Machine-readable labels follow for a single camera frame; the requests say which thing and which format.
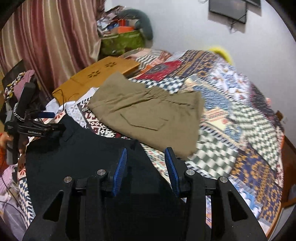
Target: patchwork quilt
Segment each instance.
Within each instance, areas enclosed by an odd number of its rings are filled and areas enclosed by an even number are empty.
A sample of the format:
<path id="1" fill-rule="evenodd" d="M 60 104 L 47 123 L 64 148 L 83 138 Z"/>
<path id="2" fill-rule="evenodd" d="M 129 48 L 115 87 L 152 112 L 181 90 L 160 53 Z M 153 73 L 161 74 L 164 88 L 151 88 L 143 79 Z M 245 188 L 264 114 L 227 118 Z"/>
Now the patchwork quilt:
<path id="1" fill-rule="evenodd" d="M 130 81 L 158 86 L 170 93 L 200 91 L 205 100 L 196 152 L 186 160 L 188 168 L 204 177 L 227 176 L 244 198 L 265 234 L 280 211 L 283 188 L 281 148 L 283 127 L 269 100 L 246 76 L 209 51 L 187 50 L 170 54 L 136 49 L 121 58 L 140 62 Z M 68 114 L 82 127 L 98 135 L 128 138 L 101 123 L 88 109 L 88 96 L 54 119 Z M 142 144 L 151 162 L 168 181 L 164 153 Z M 27 226 L 35 213 L 26 182 L 25 164 L 19 164 L 19 187 Z M 210 197 L 206 197 L 206 223 L 211 226 Z"/>

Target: folded pants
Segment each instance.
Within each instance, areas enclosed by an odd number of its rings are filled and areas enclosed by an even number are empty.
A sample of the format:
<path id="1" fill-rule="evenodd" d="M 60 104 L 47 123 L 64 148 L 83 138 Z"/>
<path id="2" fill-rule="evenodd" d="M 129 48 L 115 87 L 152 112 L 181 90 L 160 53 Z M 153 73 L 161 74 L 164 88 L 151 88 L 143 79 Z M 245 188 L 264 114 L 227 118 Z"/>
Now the folded pants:
<path id="1" fill-rule="evenodd" d="M 183 159 L 196 150 L 204 100 L 200 92 L 145 88 L 112 74 L 89 101 L 96 117 L 113 130 L 157 150 L 172 147 Z"/>

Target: orange cardboard box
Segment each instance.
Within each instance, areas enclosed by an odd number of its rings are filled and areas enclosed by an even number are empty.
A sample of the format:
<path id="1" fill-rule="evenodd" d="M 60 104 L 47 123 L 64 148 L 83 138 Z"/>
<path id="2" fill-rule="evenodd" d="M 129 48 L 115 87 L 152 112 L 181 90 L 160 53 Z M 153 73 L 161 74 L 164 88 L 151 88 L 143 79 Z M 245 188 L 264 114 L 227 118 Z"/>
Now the orange cardboard box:
<path id="1" fill-rule="evenodd" d="M 100 85 L 113 73 L 120 72 L 128 76 L 138 69 L 140 64 L 131 59 L 108 56 L 73 75 L 52 92 L 60 105 L 78 100 L 91 87 Z"/>

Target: pink curtain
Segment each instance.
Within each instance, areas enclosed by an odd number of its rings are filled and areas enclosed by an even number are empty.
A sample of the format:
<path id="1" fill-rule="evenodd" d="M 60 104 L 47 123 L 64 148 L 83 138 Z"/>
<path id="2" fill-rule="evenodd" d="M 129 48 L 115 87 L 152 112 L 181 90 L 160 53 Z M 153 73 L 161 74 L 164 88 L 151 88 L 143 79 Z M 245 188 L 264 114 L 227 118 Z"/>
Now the pink curtain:
<path id="1" fill-rule="evenodd" d="M 98 59 L 96 0 L 26 0 L 1 31 L 0 66 L 21 59 L 49 92 Z"/>

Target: metal screw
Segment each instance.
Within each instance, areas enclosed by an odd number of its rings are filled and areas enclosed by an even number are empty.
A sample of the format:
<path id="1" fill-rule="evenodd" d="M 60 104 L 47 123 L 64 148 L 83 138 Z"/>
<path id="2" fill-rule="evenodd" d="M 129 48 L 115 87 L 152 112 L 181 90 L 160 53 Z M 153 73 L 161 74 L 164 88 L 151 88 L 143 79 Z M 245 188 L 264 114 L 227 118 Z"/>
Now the metal screw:
<path id="1" fill-rule="evenodd" d="M 226 183 L 228 181 L 228 178 L 225 176 L 220 177 L 220 181 L 223 183 Z"/>
<path id="2" fill-rule="evenodd" d="M 188 170 L 186 170 L 186 173 L 187 173 L 189 176 L 192 176 L 192 175 L 195 174 L 195 171 L 192 170 L 192 169 L 188 169 Z"/>
<path id="3" fill-rule="evenodd" d="M 65 177 L 64 178 L 64 182 L 65 183 L 69 183 L 69 182 L 71 182 L 72 181 L 72 177 Z"/>
<path id="4" fill-rule="evenodd" d="M 102 176 L 106 173 L 106 171 L 104 169 L 100 169 L 96 172 L 98 175 Z"/>

